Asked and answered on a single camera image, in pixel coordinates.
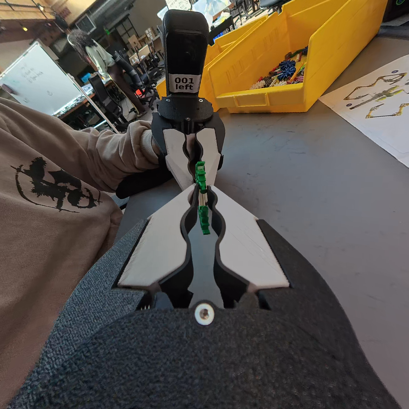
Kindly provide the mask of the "white board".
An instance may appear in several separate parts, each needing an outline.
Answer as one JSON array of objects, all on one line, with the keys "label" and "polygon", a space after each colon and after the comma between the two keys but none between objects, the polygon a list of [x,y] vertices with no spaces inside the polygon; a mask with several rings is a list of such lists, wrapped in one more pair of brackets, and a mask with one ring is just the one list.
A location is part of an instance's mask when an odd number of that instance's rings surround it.
[{"label": "white board", "polygon": [[38,42],[1,74],[0,85],[22,105],[47,115],[59,113],[84,96],[76,82]]}]

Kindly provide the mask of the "grey desk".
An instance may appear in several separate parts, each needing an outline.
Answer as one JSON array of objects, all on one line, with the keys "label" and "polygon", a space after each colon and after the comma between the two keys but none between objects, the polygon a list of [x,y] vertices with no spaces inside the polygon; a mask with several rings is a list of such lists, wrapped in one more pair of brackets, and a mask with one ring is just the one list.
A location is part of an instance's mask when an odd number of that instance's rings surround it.
[{"label": "grey desk", "polygon": [[324,277],[408,408],[408,168],[320,101],[305,113],[219,114],[216,186]]}]

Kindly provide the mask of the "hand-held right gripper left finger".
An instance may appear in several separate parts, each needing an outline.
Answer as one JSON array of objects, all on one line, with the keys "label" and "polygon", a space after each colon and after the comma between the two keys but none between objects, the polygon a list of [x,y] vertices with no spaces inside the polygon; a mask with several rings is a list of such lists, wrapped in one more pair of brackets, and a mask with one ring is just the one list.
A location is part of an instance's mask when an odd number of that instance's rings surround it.
[{"label": "hand-held right gripper left finger", "polygon": [[149,218],[118,280],[134,288],[169,296],[186,292],[193,279],[188,233],[197,221],[198,186],[182,191]]}]

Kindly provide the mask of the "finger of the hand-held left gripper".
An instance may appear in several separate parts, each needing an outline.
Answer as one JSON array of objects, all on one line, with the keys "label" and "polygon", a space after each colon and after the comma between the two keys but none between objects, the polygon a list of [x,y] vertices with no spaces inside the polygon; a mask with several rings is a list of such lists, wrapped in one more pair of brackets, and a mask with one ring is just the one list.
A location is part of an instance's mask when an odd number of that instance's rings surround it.
[{"label": "finger of the hand-held left gripper", "polygon": [[172,173],[181,190],[186,190],[193,184],[193,176],[189,171],[189,159],[183,146],[186,144],[186,136],[175,129],[164,130],[166,146],[166,166]]},{"label": "finger of the hand-held left gripper", "polygon": [[217,148],[216,132],[212,128],[204,128],[196,134],[202,148],[201,161],[205,162],[206,183],[214,186],[221,154]]}]

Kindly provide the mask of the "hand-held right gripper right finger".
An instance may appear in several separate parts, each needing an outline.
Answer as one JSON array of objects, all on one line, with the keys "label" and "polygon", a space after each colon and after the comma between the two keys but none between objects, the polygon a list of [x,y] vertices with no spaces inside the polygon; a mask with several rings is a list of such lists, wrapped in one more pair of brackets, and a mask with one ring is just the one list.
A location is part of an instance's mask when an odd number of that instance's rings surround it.
[{"label": "hand-held right gripper right finger", "polygon": [[263,230],[270,226],[215,186],[208,187],[217,235],[213,275],[222,296],[289,288],[290,283]]}]

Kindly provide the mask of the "fold-out toy instruction sheet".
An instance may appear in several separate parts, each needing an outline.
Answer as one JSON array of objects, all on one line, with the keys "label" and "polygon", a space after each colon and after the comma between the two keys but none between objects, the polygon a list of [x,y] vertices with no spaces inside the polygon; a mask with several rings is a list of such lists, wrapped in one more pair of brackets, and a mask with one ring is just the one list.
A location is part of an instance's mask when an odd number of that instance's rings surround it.
[{"label": "fold-out toy instruction sheet", "polygon": [[409,166],[409,56],[319,98],[400,163]]}]

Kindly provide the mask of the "black office chair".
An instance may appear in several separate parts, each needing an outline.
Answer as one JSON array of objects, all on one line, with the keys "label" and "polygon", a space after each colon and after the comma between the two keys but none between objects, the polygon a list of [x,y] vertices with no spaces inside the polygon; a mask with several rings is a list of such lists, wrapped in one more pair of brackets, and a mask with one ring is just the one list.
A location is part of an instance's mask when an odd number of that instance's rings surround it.
[{"label": "black office chair", "polygon": [[106,117],[118,131],[125,132],[130,123],[126,121],[121,105],[110,95],[100,76],[96,75],[90,78],[89,83],[94,89],[100,105],[104,108]]}]

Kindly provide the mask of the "yellow parts bin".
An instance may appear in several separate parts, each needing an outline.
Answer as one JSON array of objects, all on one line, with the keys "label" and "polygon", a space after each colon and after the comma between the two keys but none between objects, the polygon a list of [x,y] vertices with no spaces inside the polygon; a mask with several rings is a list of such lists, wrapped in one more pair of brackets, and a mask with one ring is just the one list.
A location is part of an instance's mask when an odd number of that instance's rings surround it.
[{"label": "yellow parts bin", "polygon": [[219,105],[217,104],[216,96],[212,89],[212,82],[208,72],[209,68],[212,64],[219,61],[222,56],[227,54],[228,50],[232,48],[237,41],[243,39],[252,30],[263,23],[267,18],[267,16],[253,18],[250,20],[250,23],[246,23],[241,27],[234,29],[232,32],[217,38],[214,42],[214,45],[208,45],[198,96],[200,98],[207,99],[212,104],[213,110],[215,112],[219,110]]},{"label": "yellow parts bin", "polygon": [[[290,1],[239,38],[208,69],[219,108],[230,113],[306,112],[378,33],[387,1]],[[250,87],[308,47],[304,81]]]}]

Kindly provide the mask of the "pile of toy pieces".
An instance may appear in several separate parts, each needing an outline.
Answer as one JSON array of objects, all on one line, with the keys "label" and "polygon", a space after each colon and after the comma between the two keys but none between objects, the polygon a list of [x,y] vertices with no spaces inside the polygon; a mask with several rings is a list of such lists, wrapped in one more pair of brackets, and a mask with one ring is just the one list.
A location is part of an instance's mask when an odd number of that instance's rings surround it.
[{"label": "pile of toy pieces", "polygon": [[260,77],[249,89],[256,90],[302,84],[304,82],[307,56],[308,46],[289,52],[282,62],[269,71],[265,77]]}]

